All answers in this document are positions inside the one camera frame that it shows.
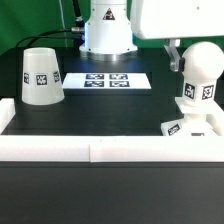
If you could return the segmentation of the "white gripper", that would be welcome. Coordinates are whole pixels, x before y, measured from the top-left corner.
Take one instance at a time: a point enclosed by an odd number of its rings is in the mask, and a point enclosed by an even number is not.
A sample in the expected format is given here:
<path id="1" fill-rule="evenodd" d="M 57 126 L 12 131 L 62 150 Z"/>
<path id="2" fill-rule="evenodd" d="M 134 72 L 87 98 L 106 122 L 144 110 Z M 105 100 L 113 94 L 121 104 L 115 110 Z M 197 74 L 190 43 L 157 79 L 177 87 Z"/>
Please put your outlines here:
<path id="1" fill-rule="evenodd" d="M 166 39 L 170 69 L 183 72 L 179 39 L 224 36 L 224 0 L 132 0 L 131 29 L 140 39 Z"/>

